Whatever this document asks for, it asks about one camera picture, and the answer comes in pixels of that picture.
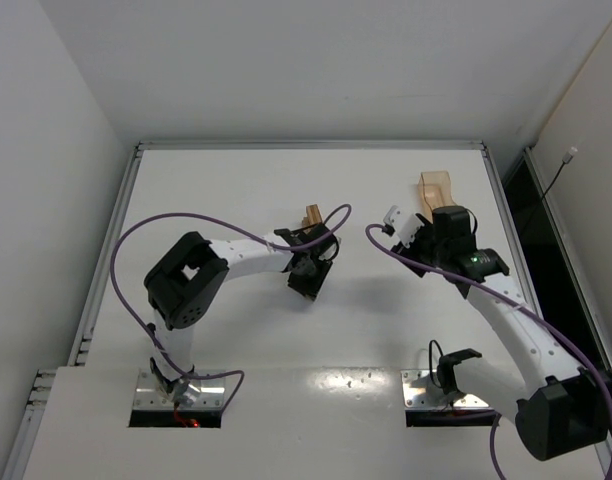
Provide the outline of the dark striped wood block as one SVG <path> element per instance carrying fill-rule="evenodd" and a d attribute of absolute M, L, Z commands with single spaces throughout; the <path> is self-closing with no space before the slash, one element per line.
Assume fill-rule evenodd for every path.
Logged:
<path fill-rule="evenodd" d="M 305 216 L 302 219 L 303 227 L 312 227 L 323 222 L 320 209 L 317 204 L 308 205 L 305 208 Z"/>

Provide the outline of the transparent amber plastic box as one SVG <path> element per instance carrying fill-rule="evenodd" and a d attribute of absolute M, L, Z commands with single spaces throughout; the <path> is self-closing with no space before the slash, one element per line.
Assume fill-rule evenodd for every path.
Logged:
<path fill-rule="evenodd" d="M 433 222 L 433 211 L 437 208 L 455 206 L 452 184 L 448 171 L 425 171 L 420 174 L 418 194 L 424 217 Z"/>

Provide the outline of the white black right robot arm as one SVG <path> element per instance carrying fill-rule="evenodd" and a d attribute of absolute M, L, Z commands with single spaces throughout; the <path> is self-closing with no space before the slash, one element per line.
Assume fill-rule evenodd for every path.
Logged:
<path fill-rule="evenodd" d="M 442 270 L 449 283 L 487 321 L 515 362 L 514 379 L 467 348 L 441 356 L 436 374 L 446 395 L 473 394 L 516 428 L 540 461 L 604 441 L 611 427 L 599 375 L 573 357 L 536 322 L 508 265 L 476 241 L 477 222 L 462 206 L 439 207 L 431 218 L 390 208 L 387 235 L 393 254 L 418 276 Z"/>

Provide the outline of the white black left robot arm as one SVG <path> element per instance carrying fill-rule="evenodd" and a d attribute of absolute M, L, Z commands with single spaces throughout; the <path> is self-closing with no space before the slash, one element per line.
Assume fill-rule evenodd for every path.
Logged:
<path fill-rule="evenodd" d="M 322 223 L 306 229 L 278 229 L 254 240 L 218 241 L 184 234 L 144 279 L 156 321 L 148 325 L 160 345 L 151 372 L 169 396 L 183 390 L 194 325 L 208 312 L 221 287 L 253 275 L 287 276 L 287 286 L 314 300 L 339 253 L 339 240 Z"/>

